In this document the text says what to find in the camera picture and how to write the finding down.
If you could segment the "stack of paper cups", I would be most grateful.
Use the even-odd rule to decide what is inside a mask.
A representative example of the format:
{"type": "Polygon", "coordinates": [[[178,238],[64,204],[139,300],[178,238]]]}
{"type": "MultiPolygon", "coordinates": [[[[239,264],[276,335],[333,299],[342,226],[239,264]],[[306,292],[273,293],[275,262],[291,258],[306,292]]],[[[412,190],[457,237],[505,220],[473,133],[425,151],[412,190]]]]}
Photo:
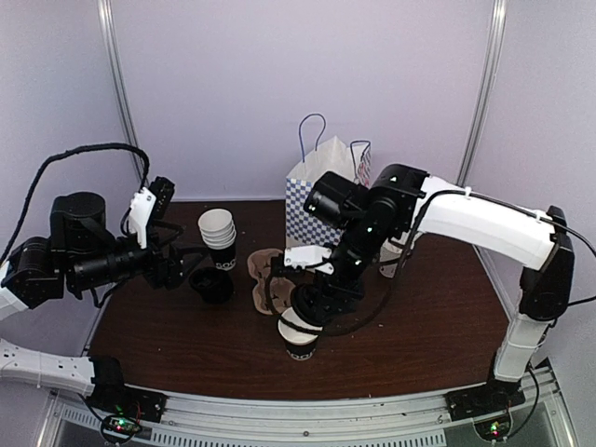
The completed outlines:
{"type": "Polygon", "coordinates": [[[217,271],[217,282],[231,283],[229,272],[237,264],[237,230],[232,212],[226,209],[210,209],[197,220],[201,238],[217,271]]]}

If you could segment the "black and white paper cup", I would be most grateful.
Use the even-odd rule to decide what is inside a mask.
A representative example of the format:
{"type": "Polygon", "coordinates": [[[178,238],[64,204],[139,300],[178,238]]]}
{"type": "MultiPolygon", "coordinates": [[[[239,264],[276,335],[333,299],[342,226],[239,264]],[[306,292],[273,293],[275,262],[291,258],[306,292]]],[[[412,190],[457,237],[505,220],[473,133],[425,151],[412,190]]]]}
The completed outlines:
{"type": "Polygon", "coordinates": [[[302,320],[292,307],[285,310],[278,320],[278,333],[288,355],[297,361],[310,359],[316,349],[322,327],[302,320]]]}

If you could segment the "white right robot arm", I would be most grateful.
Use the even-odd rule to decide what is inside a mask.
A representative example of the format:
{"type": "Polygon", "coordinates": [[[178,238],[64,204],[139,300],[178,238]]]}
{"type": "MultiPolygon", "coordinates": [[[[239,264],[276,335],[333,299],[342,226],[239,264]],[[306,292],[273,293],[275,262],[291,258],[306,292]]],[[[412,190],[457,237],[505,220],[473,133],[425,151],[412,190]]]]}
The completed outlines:
{"type": "Polygon", "coordinates": [[[329,255],[315,262],[320,289],[294,300],[303,322],[323,326],[349,312],[362,296],[359,278],[382,245],[401,242],[406,257],[417,235],[457,239],[503,254],[522,266],[521,299],[506,337],[496,351],[491,380],[478,390],[483,410],[498,410],[513,395],[531,356],[547,331],[568,308],[575,253],[565,216],[551,206],[527,210],[428,172],[401,164],[385,167],[370,187],[328,171],[317,180],[304,210],[342,235],[329,255]]]}

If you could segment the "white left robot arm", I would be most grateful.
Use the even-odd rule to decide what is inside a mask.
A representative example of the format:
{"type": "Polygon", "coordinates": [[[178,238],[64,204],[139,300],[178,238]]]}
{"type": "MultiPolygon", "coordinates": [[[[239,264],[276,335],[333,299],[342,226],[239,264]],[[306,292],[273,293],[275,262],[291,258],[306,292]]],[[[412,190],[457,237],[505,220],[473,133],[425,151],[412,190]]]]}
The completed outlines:
{"type": "MultiPolygon", "coordinates": [[[[133,195],[125,233],[105,226],[105,201],[90,192],[57,197],[49,237],[31,237],[1,263],[1,317],[33,310],[66,292],[89,292],[96,307],[129,280],[142,276],[155,289],[173,290],[209,255],[199,245],[180,246],[183,229],[160,221],[167,202],[144,187],[133,195]]],[[[113,413],[134,403],[113,358],[68,357],[1,342],[1,376],[37,387],[53,387],[99,400],[113,413]]]]}

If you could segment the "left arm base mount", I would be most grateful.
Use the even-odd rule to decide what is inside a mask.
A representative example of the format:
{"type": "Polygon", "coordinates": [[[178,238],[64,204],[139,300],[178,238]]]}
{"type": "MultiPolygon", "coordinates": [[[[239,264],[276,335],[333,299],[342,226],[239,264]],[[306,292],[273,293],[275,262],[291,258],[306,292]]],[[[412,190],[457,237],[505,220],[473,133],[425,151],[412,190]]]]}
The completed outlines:
{"type": "Polygon", "coordinates": [[[85,397],[91,407],[108,413],[159,423],[167,403],[163,393],[127,386],[120,362],[109,356],[91,356],[94,385],[85,397]]]}

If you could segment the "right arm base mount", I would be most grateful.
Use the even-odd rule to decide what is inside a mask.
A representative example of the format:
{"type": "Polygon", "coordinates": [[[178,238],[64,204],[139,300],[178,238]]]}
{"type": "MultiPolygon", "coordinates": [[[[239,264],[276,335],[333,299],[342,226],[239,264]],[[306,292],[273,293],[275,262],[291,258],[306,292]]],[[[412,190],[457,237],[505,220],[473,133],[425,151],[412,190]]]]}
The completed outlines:
{"type": "Polygon", "coordinates": [[[483,385],[448,392],[445,400],[452,421],[498,413],[505,411],[510,404],[525,403],[521,380],[504,381],[492,374],[483,385]]]}

